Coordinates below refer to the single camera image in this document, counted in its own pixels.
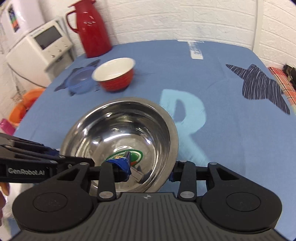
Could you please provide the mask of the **person left hand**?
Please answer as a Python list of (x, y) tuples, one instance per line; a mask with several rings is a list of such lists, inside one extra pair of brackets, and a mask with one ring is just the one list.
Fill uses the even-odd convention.
[(0, 191), (0, 225), (2, 225), (3, 218), (3, 208), (6, 204), (5, 196), (9, 196), (10, 194), (10, 184), (9, 183), (0, 183), (1, 191)]

